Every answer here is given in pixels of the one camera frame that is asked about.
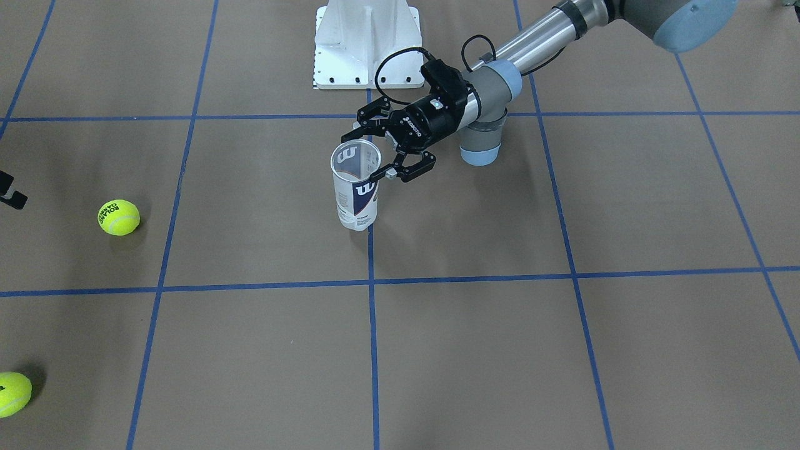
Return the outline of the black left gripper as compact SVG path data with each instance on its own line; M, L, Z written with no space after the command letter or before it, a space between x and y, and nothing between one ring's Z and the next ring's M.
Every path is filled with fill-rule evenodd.
M434 168L437 159L428 148L462 130L474 119L476 93L472 88L467 91L464 106L455 105L445 94L429 94L394 111L391 102L370 102L357 111L354 128L343 134L342 143L365 136L385 138L397 154L390 163L372 172L369 181L398 178L408 183ZM419 156L420 160L405 166L408 154Z

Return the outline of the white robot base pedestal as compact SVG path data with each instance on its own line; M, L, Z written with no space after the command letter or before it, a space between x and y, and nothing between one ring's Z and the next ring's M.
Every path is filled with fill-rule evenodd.
M415 89L424 84L417 8L406 1L329 1L315 14L312 85L316 89Z

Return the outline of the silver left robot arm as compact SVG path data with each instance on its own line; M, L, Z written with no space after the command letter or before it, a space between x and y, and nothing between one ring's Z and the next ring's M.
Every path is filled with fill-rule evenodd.
M462 71L423 47L396 51L422 54L417 63L429 94L414 102L386 94L357 112L348 143L364 136L384 137L396 156L369 172L369 181L398 178L409 182L436 163L431 146L453 134L460 138L462 159L486 166L497 159L508 104L522 91L523 80L545 68L569 44L592 28L622 19L669 53L691 51L708 42L731 20L735 1L562 1L536 22Z

